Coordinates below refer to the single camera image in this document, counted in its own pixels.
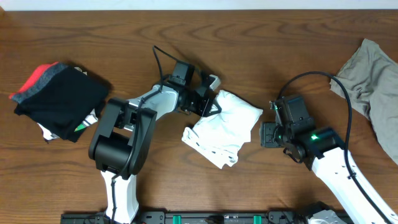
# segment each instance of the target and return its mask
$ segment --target green light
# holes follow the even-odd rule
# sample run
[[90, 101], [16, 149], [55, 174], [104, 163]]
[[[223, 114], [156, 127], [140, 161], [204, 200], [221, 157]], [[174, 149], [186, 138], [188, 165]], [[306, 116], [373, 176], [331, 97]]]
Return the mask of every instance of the green light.
[[318, 139], [318, 136], [316, 136], [316, 135], [313, 134], [313, 135], [311, 136], [311, 138], [312, 138], [312, 140], [316, 140], [316, 139]]

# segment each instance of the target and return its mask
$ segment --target red cloth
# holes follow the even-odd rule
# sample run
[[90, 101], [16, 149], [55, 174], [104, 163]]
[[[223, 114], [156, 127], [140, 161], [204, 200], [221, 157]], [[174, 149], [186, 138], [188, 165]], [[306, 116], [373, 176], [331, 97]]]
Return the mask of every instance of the red cloth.
[[28, 90], [30, 87], [32, 87], [37, 80], [43, 75], [43, 73], [49, 69], [51, 66], [58, 64], [58, 62], [54, 62], [52, 64], [45, 64], [45, 65], [40, 65], [38, 66], [32, 73], [32, 75], [28, 78], [28, 80], [25, 82], [25, 84], [18, 90], [16, 93], [11, 93], [8, 98], [12, 98], [17, 93], [22, 93]]

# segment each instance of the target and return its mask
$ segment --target white backdrop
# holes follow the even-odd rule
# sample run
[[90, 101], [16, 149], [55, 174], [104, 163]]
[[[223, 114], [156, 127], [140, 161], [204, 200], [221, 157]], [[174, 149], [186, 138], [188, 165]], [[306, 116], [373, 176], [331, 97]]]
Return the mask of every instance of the white backdrop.
[[398, 9], [398, 0], [0, 0], [5, 11]]

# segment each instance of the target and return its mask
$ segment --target gray cloth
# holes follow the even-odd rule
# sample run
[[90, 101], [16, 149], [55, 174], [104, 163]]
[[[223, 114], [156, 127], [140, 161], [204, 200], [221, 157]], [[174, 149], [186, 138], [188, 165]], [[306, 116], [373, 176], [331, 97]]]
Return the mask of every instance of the gray cloth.
[[[364, 39], [336, 76], [353, 108], [372, 122], [379, 144], [398, 164], [398, 64], [377, 43]], [[335, 81], [330, 85], [344, 97]]]
[[43, 87], [45, 87], [49, 81], [54, 77], [54, 75], [60, 73], [62, 70], [66, 69], [68, 66], [63, 63], [57, 63], [50, 68], [46, 69], [40, 78], [33, 84], [32, 87], [27, 89], [22, 93], [16, 93], [12, 96], [12, 100], [17, 103], [22, 103], [24, 100], [38, 93]]

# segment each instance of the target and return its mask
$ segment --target tabletop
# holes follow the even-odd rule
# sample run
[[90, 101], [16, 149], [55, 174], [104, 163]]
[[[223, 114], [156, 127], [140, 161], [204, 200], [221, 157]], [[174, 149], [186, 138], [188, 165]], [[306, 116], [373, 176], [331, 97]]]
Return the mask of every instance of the tabletop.
[[[107, 205], [103, 178], [88, 157], [96, 125], [77, 143], [47, 144], [40, 128], [14, 114], [8, 95], [33, 70], [74, 63], [112, 84], [109, 97], [135, 98], [152, 88], [159, 71], [151, 47], [198, 65], [264, 112], [239, 151], [219, 169], [181, 141], [199, 117], [172, 113], [158, 120], [146, 163], [137, 176], [142, 207], [171, 211], [266, 211], [322, 201], [341, 209], [328, 187], [282, 149], [260, 146], [260, 121], [273, 121], [269, 101], [299, 73], [335, 74], [364, 38], [398, 60], [397, 11], [79, 11], [5, 12], [0, 16], [0, 223], [58, 223], [66, 212]], [[160, 56], [163, 69], [174, 62]], [[289, 93], [303, 95], [318, 127], [345, 135], [347, 105], [311, 76]], [[353, 112], [349, 149], [362, 173], [398, 212], [398, 166], [377, 143], [371, 123]]]

